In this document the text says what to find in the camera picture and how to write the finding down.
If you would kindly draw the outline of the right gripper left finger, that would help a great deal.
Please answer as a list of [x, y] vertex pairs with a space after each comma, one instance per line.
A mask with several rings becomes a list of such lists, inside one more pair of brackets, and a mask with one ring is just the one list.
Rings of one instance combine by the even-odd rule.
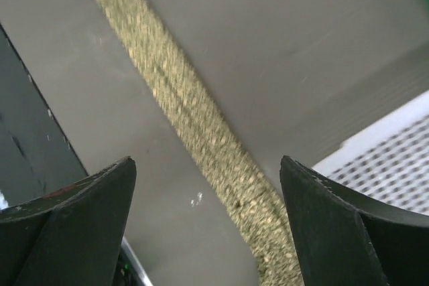
[[136, 177], [125, 157], [1, 211], [1, 284], [112, 285]]

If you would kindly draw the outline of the olive green patterned tie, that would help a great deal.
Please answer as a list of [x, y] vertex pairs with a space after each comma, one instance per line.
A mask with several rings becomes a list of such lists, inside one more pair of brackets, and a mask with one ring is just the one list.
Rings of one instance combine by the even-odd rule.
[[302, 285], [286, 208], [146, 0], [96, 0], [251, 249], [261, 285]]

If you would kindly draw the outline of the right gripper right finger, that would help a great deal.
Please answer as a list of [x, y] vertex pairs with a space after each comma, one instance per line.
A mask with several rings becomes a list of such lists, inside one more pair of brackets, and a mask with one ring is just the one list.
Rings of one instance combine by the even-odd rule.
[[427, 285], [428, 217], [283, 156], [280, 181], [305, 285]]

